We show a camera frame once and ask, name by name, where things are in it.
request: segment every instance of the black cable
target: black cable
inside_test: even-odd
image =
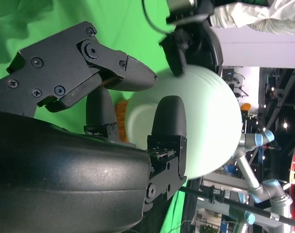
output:
[[[196,191],[196,190],[193,190],[193,189],[190,189],[190,188],[187,188],[187,187],[181,187],[179,189],[179,191],[182,191],[182,192],[188,193],[188,194],[194,194],[194,195],[196,195],[198,197],[202,197],[202,198],[206,198],[206,199],[209,198],[209,194],[201,192],[201,191]],[[255,214],[267,217],[267,218],[271,217],[271,213],[266,211],[266,210],[262,210],[262,209],[257,208],[257,207],[245,205],[245,204],[242,204],[240,202],[236,202],[236,201],[233,201],[233,200],[230,200],[230,199],[227,199],[227,198],[224,198],[224,200],[220,201],[220,203],[224,203],[224,204],[227,204],[227,205],[231,205],[233,207],[237,207],[237,208],[240,208],[240,209],[243,209],[243,210],[246,210],[246,211],[250,211],[252,213],[255,213]],[[290,218],[287,218],[287,217],[284,217],[284,216],[280,215],[278,221],[295,227],[295,220],[293,220],[293,219],[290,219]]]
[[[165,34],[165,35],[170,34],[168,32],[163,31],[162,29],[158,28],[157,26],[155,26],[152,23],[152,21],[148,17],[147,9],[146,9],[146,4],[145,4],[145,1],[144,0],[142,0],[142,8],[143,8],[144,16],[146,17],[146,20],[147,20],[147,22],[149,23],[149,25],[151,26],[152,29],[154,29],[155,31],[157,31],[158,33],[161,33],[161,34]]]

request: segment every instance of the black rod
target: black rod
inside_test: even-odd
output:
[[[193,190],[193,189],[187,188],[187,187],[181,187],[179,189],[179,191],[182,191],[182,192],[187,193],[187,194],[193,194],[193,195],[196,195],[196,196],[201,197],[201,198],[206,198],[206,199],[209,198],[209,195],[207,193],[204,193],[204,192],[201,192],[201,191],[196,191],[196,190]],[[227,204],[227,205],[231,205],[233,207],[237,207],[237,208],[240,208],[240,209],[243,209],[243,210],[246,210],[246,211],[250,211],[250,212],[252,212],[254,214],[258,214],[258,215],[261,215],[263,217],[267,217],[267,218],[271,217],[271,212],[268,212],[266,210],[262,210],[262,209],[257,208],[257,207],[242,204],[240,202],[230,200],[230,199],[227,199],[227,198],[224,198],[223,201],[219,201],[217,199],[217,196],[215,196],[215,197],[216,197],[215,200],[220,202],[220,203],[224,203],[224,204]],[[295,227],[295,220],[287,218],[285,216],[279,216],[279,220],[276,220],[276,221],[279,221],[279,222],[282,222],[282,223],[285,223],[285,224],[288,224],[288,225],[291,225],[291,226]]]

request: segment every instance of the black mount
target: black mount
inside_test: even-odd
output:
[[[19,51],[0,80],[0,111],[33,117],[37,105],[62,111],[99,86],[140,91],[155,84],[151,69],[103,46],[96,33],[82,22]]]

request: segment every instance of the gray robot arm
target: gray robot arm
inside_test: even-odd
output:
[[[249,195],[254,199],[254,202],[260,203],[265,200],[270,200],[272,205],[271,218],[279,218],[280,215],[291,217],[290,206],[293,203],[292,198],[284,192],[280,183],[275,179],[266,180],[260,184],[255,177],[248,160],[246,159],[246,153],[248,151],[252,151],[256,147],[267,144],[274,139],[275,137],[270,130],[266,130],[263,133],[242,134],[239,146],[234,154],[234,158],[237,161],[244,179],[248,183],[248,192]],[[282,226],[274,229],[273,232],[288,233],[291,232],[291,226],[283,224]]]

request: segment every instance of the red object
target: red object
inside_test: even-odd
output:
[[[291,168],[290,168],[290,196],[293,199],[293,204],[291,207],[291,214],[292,214],[292,218],[295,219],[295,195],[294,195],[294,184],[293,184],[293,180],[294,180],[294,174],[295,174],[295,150],[293,152],[293,156],[292,156],[292,162],[291,162]]]

